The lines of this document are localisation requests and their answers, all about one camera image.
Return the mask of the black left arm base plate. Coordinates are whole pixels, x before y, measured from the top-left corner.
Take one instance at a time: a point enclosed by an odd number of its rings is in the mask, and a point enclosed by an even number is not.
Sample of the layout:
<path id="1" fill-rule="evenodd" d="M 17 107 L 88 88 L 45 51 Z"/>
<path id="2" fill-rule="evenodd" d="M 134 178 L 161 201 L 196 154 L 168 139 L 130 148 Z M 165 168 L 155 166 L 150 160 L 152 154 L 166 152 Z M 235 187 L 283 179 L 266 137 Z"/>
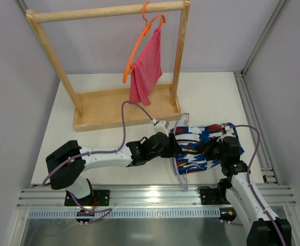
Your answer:
<path id="1" fill-rule="evenodd" d="M 83 207 L 107 207 L 109 206 L 110 201 L 110 190 L 93 190 L 90 195 L 76 200 Z M 76 202 L 73 200 L 68 191 L 66 191 L 64 205 L 66 207 L 77 206 Z"/>

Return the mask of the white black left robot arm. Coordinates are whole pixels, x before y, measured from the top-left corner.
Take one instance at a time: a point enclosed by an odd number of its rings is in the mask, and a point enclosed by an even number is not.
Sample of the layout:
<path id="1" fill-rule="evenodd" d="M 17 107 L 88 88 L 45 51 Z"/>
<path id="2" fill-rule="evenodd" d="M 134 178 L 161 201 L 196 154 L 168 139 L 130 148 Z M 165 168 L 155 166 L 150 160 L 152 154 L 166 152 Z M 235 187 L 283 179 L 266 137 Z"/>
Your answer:
<path id="1" fill-rule="evenodd" d="M 43 184 L 49 184 L 52 190 L 65 190 L 69 200 L 89 206 L 96 193 L 91 182 L 81 176 L 82 172 L 105 167 L 138 167 L 157 157 L 173 158 L 181 152 L 174 135 L 162 132 L 117 149 L 86 148 L 70 140 L 46 157 L 49 174 Z"/>

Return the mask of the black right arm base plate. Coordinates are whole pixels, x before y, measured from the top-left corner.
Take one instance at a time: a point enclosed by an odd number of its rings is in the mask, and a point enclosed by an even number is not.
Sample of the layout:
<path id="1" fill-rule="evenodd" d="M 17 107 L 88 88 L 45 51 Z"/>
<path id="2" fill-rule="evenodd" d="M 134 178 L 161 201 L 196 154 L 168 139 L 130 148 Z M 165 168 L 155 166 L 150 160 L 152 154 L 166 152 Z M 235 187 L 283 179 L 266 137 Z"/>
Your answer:
<path id="1" fill-rule="evenodd" d="M 197 192 L 200 195 L 202 205 L 223 205 L 229 204 L 226 198 L 218 191 L 217 188 L 208 186 L 199 187 Z"/>

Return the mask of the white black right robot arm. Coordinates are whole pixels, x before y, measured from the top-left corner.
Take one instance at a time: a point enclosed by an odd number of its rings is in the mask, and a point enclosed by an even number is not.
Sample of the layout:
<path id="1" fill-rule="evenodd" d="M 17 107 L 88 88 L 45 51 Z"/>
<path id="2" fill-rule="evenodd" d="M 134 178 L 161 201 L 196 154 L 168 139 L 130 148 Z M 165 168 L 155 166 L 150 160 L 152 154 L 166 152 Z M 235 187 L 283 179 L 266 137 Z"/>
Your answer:
<path id="1" fill-rule="evenodd" d="M 221 199 L 229 202 L 247 232 L 247 245 L 291 245 L 292 229 L 280 219 L 251 181 L 250 166 L 241 159 L 239 140 L 214 137 L 196 147 L 207 160 L 218 160 L 225 176 L 217 185 Z"/>

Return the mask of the blue white red patterned trousers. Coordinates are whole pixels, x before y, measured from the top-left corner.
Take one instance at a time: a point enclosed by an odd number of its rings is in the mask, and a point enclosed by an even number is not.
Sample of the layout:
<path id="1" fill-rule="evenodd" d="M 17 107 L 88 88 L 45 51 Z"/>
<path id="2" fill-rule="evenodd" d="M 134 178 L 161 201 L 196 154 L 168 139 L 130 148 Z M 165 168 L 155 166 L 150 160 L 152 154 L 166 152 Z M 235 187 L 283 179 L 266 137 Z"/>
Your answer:
<path id="1" fill-rule="evenodd" d="M 201 172 L 219 166 L 219 160 L 207 160 L 197 152 L 197 146 L 208 142 L 213 137 L 220 137 L 225 126 L 230 126 L 234 130 L 234 137 L 238 138 L 238 133 L 233 127 L 234 124 L 228 122 L 223 124 L 213 124 L 207 126 L 178 126 L 170 130 L 174 133 L 182 154 L 176 157 L 176 164 L 180 175 Z"/>

